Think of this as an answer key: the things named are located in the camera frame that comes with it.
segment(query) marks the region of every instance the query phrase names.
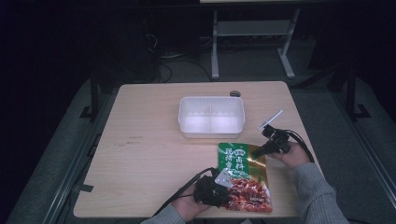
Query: metal frame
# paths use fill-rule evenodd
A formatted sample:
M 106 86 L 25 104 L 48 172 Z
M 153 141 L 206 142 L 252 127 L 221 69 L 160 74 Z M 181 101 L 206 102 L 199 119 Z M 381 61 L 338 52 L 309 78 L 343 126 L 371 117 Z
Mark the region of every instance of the metal frame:
M 106 107 L 108 104 L 110 104 L 110 97 L 110 95 L 104 95 L 103 100 L 101 101 L 102 107 Z M 67 201 L 67 198 L 69 197 L 69 194 L 71 193 L 70 189 L 73 188 L 74 182 L 78 178 L 78 173 L 81 172 L 82 164 L 85 160 L 89 160 L 87 159 L 87 155 L 91 156 L 90 151 L 92 148 L 92 143 L 97 141 L 97 135 L 103 131 L 107 120 L 105 110 L 103 109 L 99 110 L 98 108 L 98 113 L 95 115 L 95 117 L 97 119 L 91 122 L 91 125 L 85 132 L 84 137 L 81 139 L 81 142 L 78 146 L 78 152 L 68 167 L 68 170 L 64 175 L 64 179 L 57 189 L 52 204 L 50 205 L 42 223 L 56 222 L 64 204 Z
M 291 20 L 283 21 L 218 21 L 218 12 L 215 10 L 213 19 L 213 46 L 212 46 L 212 78 L 219 79 L 218 36 L 236 35 L 284 35 L 286 41 L 278 49 L 280 61 L 283 64 L 288 78 L 294 78 L 294 73 L 287 57 L 287 52 L 294 33 L 300 9 L 294 10 Z

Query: white plastic container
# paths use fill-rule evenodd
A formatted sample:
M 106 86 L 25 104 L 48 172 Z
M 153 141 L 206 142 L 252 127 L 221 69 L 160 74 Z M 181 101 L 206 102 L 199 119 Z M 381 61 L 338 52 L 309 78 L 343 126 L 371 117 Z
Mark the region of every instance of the white plastic container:
M 237 138 L 245 124 L 244 104 L 239 97 L 184 97 L 178 124 L 187 138 Z

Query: human hand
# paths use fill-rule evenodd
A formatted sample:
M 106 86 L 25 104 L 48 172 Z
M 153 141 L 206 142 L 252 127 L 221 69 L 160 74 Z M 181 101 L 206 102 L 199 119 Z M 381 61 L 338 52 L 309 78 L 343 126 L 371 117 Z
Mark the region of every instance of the human hand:
M 189 186 L 180 196 L 191 195 L 186 197 L 180 197 L 174 200 L 171 204 L 175 207 L 177 212 L 183 217 L 185 222 L 191 221 L 193 218 L 198 216 L 200 213 L 209 209 L 211 206 L 202 203 L 196 203 L 192 194 L 195 191 L 195 184 Z
M 291 170 L 300 164 L 310 162 L 303 148 L 298 143 L 288 142 L 290 151 L 288 153 L 271 153 L 269 157 L 285 163 Z

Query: gray floor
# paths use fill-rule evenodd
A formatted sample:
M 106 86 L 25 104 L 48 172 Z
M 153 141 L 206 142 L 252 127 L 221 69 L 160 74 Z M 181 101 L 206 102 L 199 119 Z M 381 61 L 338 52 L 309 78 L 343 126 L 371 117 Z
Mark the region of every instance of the gray floor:
M 220 80 L 259 81 L 283 80 L 289 85 L 297 84 L 315 74 L 307 70 L 314 41 L 293 42 L 288 53 L 295 79 L 287 79 L 277 57 L 277 44 L 260 48 L 240 50 L 219 55 Z M 172 69 L 169 82 L 207 82 L 210 72 L 210 53 L 201 54 L 200 60 L 191 62 L 188 56 L 166 63 Z M 169 71 L 161 68 L 163 78 Z M 373 148 L 384 170 L 395 180 L 396 126 L 375 99 L 371 88 L 358 79 L 356 103 L 365 105 L 370 119 L 351 122 L 345 113 L 345 90 L 332 93 L 326 89 L 330 77 L 325 77 L 304 90 L 290 90 L 297 105 L 318 161 L 328 182 L 336 189 L 337 202 L 347 218 L 367 223 L 396 223 L 396 210 L 389 199 L 387 186 L 382 181 L 378 167 L 373 162 Z M 8 223 L 139 223 L 141 219 L 83 219 L 73 216 L 73 205 L 78 197 L 78 187 L 84 179 L 90 158 L 86 154 L 92 148 L 97 134 L 106 124 L 106 118 L 117 96 L 100 94 L 100 114 L 94 121 L 81 119 L 79 115 L 90 105 L 90 82 L 81 87 L 69 106 L 57 132 L 53 135 L 46 152 L 37 165 L 29 184 L 14 208 Z M 82 155 L 79 161 L 75 158 Z M 69 197 L 64 193 L 72 192 Z M 211 220 L 210 223 L 238 223 L 241 220 Z M 299 223 L 298 218 L 265 219 L 266 223 Z

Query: snack bag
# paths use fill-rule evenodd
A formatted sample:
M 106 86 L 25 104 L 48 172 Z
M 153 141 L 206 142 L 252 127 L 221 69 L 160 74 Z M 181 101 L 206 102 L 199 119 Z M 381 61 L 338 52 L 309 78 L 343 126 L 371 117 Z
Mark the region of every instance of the snack bag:
M 240 143 L 219 143 L 219 170 L 227 168 L 233 187 L 232 199 L 224 204 L 228 210 L 271 213 L 270 191 L 265 157 L 253 159 L 257 146 Z

